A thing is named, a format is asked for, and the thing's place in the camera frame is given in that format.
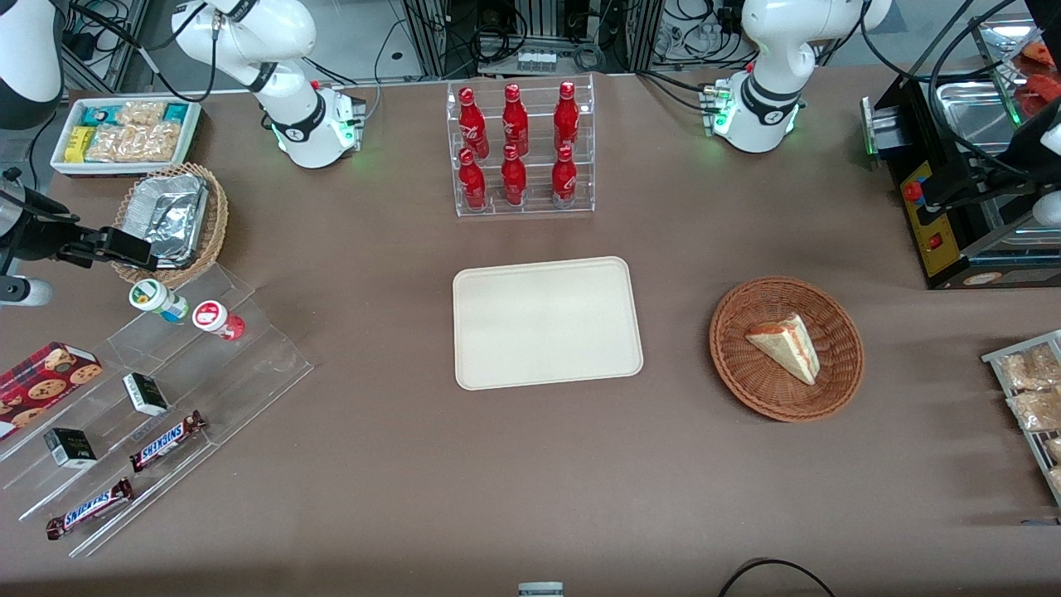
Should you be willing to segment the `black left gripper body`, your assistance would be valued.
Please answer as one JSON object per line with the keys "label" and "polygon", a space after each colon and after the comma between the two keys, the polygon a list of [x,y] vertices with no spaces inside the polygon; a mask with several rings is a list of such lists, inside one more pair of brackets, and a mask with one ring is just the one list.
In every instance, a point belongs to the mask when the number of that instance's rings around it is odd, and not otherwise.
{"label": "black left gripper body", "polygon": [[985,200],[1001,196],[1041,197],[1049,193],[1049,150],[1008,148],[993,160],[984,160]]}

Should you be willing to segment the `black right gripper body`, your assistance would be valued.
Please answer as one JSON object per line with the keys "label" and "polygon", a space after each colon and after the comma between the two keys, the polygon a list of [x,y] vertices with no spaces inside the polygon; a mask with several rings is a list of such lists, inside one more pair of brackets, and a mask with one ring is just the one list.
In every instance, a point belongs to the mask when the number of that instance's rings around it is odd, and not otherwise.
{"label": "black right gripper body", "polygon": [[16,261],[58,260],[90,268],[98,254],[98,231],[80,226],[72,214],[42,214],[22,208],[4,212],[4,267]]}

